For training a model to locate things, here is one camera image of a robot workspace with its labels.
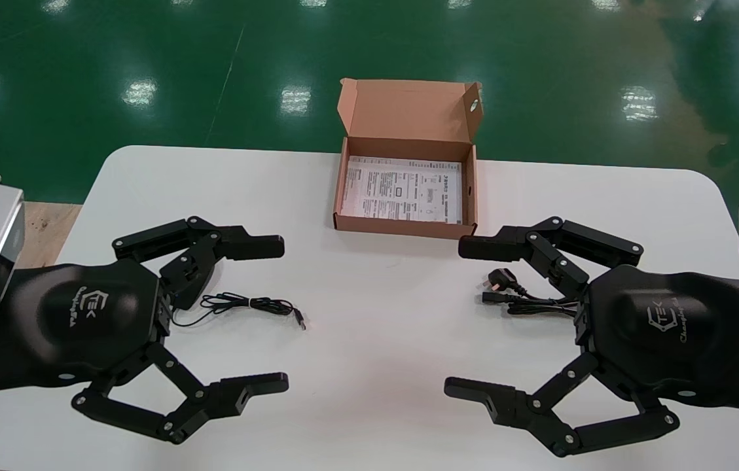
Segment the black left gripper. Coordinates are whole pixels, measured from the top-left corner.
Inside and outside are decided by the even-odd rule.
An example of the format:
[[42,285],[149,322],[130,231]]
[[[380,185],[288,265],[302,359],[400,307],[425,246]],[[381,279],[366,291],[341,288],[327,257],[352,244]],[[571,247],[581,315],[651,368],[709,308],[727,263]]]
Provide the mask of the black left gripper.
[[[76,411],[179,445],[208,421],[241,415],[250,398],[288,390],[283,372],[204,385],[162,343],[149,343],[157,339],[162,290],[171,308],[188,310],[220,260],[280,258],[281,236],[249,235],[243,226],[189,217],[115,239],[113,250],[119,260],[105,266],[63,264],[14,273],[0,302],[0,391],[91,381],[73,397]],[[159,277],[139,264],[173,253],[177,257],[160,268]],[[174,411],[160,414],[109,398],[112,388],[150,366],[184,394]]]

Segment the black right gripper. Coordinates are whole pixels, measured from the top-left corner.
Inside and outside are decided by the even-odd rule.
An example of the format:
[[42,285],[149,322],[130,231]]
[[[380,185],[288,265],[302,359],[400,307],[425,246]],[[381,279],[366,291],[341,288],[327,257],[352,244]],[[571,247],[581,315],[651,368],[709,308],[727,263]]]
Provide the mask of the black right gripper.
[[[465,235],[458,253],[472,260],[525,260],[569,300],[588,286],[582,309],[588,348],[596,355],[582,353],[534,393],[445,379],[447,396],[483,404],[495,425],[527,431],[564,458],[675,431],[679,420],[658,397],[696,408],[739,409],[739,280],[641,271],[641,245],[560,217],[503,226],[489,237]],[[568,254],[611,271],[590,283]],[[591,376],[623,393],[638,414],[580,427],[562,421],[554,407]]]

